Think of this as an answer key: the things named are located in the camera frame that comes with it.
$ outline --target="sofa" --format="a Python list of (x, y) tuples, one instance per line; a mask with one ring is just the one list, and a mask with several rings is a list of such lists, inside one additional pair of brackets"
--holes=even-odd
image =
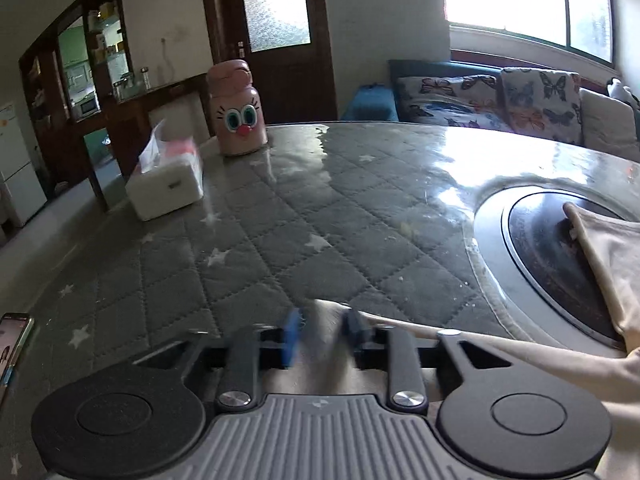
[(577, 73), (455, 61), (390, 60), (390, 87), (361, 87), (343, 121), (501, 130), (640, 162), (640, 114), (581, 88)]

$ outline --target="smartphone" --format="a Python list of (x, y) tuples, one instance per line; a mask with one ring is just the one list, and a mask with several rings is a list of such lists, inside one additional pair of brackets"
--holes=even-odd
[(0, 404), (32, 328), (33, 317), (29, 314), (8, 312), (0, 319)]

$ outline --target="phone screen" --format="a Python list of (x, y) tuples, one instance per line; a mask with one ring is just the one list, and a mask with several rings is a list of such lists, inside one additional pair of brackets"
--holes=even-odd
[(14, 347), (28, 322), (28, 319), (2, 318), (0, 320), (0, 378), (4, 376)]

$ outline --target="gray ribbed plate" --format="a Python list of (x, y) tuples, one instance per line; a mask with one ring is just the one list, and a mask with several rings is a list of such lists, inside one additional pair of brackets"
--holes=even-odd
[(372, 395), (269, 395), (257, 410), (219, 416), (189, 456), (149, 480), (489, 478), (456, 462), (422, 418)]

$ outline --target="red nose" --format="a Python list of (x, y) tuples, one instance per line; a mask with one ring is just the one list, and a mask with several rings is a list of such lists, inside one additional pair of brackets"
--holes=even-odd
[(242, 135), (243, 137), (249, 135), (250, 132), (251, 132), (251, 127), (248, 124), (242, 124), (236, 130), (236, 133), (238, 135)]

